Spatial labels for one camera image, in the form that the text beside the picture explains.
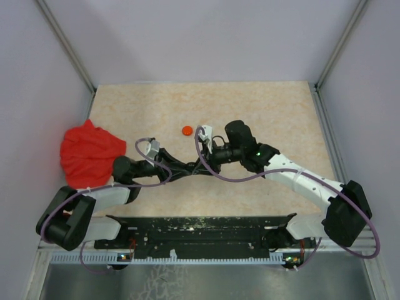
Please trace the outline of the black round charging case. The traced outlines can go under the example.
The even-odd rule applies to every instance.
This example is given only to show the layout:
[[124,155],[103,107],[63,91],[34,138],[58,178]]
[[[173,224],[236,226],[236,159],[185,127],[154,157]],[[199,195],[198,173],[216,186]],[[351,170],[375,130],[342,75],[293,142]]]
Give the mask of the black round charging case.
[[188,162],[186,164],[186,170],[191,174],[193,174],[196,171],[196,168],[197,168],[196,162]]

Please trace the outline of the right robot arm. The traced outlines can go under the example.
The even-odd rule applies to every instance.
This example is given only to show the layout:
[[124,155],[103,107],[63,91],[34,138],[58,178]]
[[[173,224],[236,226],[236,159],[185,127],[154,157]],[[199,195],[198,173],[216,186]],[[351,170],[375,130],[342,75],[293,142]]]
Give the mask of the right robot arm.
[[215,145],[213,129],[199,126],[194,134],[200,161],[218,177],[223,164],[239,162],[252,173],[250,179],[266,178],[285,185],[311,201],[320,210],[314,214],[296,214],[279,232],[286,247],[301,239],[329,238],[341,247],[351,247],[372,217],[366,195],[355,181],[342,183],[326,179],[299,166],[278,149],[256,141],[242,120],[225,127],[228,142]]

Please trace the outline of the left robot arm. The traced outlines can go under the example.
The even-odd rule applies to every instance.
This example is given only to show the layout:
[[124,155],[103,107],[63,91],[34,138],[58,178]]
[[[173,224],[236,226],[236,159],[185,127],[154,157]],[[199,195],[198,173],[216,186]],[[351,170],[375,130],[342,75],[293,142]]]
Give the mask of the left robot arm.
[[36,233],[42,240],[72,251],[85,240],[93,213],[129,204],[138,197],[144,186],[136,178],[156,176],[162,183],[168,183],[194,174],[200,163],[199,160],[181,162],[164,148],[153,159],[154,162],[135,161],[119,156],[112,164],[112,184],[80,191],[63,186],[39,218]]

